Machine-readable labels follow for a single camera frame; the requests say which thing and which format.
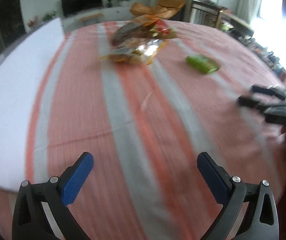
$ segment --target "table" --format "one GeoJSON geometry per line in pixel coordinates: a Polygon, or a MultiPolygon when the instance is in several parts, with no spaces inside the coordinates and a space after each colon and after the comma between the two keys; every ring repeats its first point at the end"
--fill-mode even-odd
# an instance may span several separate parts
{"type": "MultiPolygon", "coordinates": [[[[243,181],[267,179],[276,202],[286,185],[279,127],[235,103],[254,83],[281,82],[224,32],[166,23],[178,38],[148,66],[99,60],[124,22],[74,31],[40,83],[26,135],[25,176],[15,183],[44,182],[84,151],[92,153],[94,168],[68,206],[91,239],[199,239],[220,210],[196,167],[202,151],[243,181]],[[198,73],[185,63],[194,54],[214,58],[220,70],[198,73]]],[[[10,190],[0,190],[6,240],[15,202],[10,190]]]]}

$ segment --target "blue gripper pad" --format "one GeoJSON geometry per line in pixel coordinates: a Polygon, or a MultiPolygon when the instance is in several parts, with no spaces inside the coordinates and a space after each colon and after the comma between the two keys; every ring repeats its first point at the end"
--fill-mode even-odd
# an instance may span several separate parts
{"type": "Polygon", "coordinates": [[[229,188],[225,181],[220,176],[219,172],[214,168],[212,163],[205,157],[203,153],[200,153],[196,160],[197,168],[202,174],[207,186],[212,192],[216,203],[225,206],[229,201],[229,188]]]}
{"type": "Polygon", "coordinates": [[[65,206],[72,204],[80,192],[87,176],[93,168],[94,158],[90,153],[83,154],[84,157],[74,169],[73,173],[62,186],[61,200],[65,206]]]}

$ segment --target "window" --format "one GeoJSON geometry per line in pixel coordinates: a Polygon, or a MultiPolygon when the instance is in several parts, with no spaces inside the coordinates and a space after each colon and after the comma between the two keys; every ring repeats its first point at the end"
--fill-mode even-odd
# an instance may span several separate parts
{"type": "Polygon", "coordinates": [[[262,0],[259,10],[259,17],[272,22],[282,19],[283,0],[262,0]]]}
{"type": "Polygon", "coordinates": [[[273,51],[286,69],[286,0],[261,0],[253,29],[257,43],[273,51]]]}

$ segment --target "metal screw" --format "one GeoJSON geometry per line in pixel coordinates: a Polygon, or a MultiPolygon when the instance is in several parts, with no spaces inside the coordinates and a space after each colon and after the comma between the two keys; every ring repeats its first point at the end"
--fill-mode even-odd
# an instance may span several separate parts
{"type": "Polygon", "coordinates": [[[266,186],[266,187],[267,187],[268,185],[270,185],[269,182],[268,182],[266,179],[264,179],[264,181],[262,181],[262,183],[263,183],[263,185],[266,186]]]}
{"type": "Polygon", "coordinates": [[[22,186],[22,187],[26,187],[27,184],[28,184],[28,181],[27,181],[27,180],[24,180],[24,181],[22,181],[21,186],[22,186]]]}
{"type": "Polygon", "coordinates": [[[238,177],[238,176],[233,176],[232,180],[233,180],[234,182],[236,182],[236,183],[241,182],[241,178],[238,177]]]}
{"type": "Polygon", "coordinates": [[[58,180],[59,180],[58,177],[52,177],[52,178],[50,178],[50,182],[51,182],[51,183],[57,183],[58,180]]]}

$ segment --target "plastic bag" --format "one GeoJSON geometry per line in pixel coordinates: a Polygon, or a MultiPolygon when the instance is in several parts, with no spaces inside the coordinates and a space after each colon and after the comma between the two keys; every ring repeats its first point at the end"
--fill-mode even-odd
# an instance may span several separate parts
{"type": "Polygon", "coordinates": [[[130,38],[111,51],[108,58],[128,64],[151,64],[157,52],[166,44],[160,39],[130,38]]]}
{"type": "Polygon", "coordinates": [[[143,33],[143,29],[158,20],[157,17],[152,15],[142,15],[134,18],[123,27],[119,28],[112,36],[112,44],[117,46],[121,44],[123,41],[132,38],[132,37],[140,37],[143,33]]]}
{"type": "Polygon", "coordinates": [[[119,45],[129,38],[174,39],[176,32],[165,22],[152,15],[142,15],[118,29],[112,36],[112,44],[119,45]]]}
{"type": "Polygon", "coordinates": [[[174,39],[177,38],[176,32],[173,31],[165,22],[157,20],[154,26],[150,28],[149,33],[154,38],[174,39]]]}

